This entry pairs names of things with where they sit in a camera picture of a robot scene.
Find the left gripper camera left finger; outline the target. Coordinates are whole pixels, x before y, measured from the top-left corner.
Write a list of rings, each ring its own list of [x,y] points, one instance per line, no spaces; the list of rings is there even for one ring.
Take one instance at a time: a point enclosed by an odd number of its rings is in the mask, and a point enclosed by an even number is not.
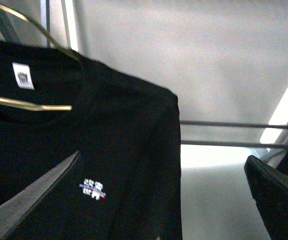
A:
[[[0,240],[61,240],[68,228],[81,175],[76,151],[0,205]]]

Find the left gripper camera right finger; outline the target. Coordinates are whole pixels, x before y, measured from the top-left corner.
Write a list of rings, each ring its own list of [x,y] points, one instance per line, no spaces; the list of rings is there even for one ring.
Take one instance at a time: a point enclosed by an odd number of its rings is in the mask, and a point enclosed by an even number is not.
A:
[[[253,155],[244,172],[252,198],[272,240],[288,240],[288,176]]]

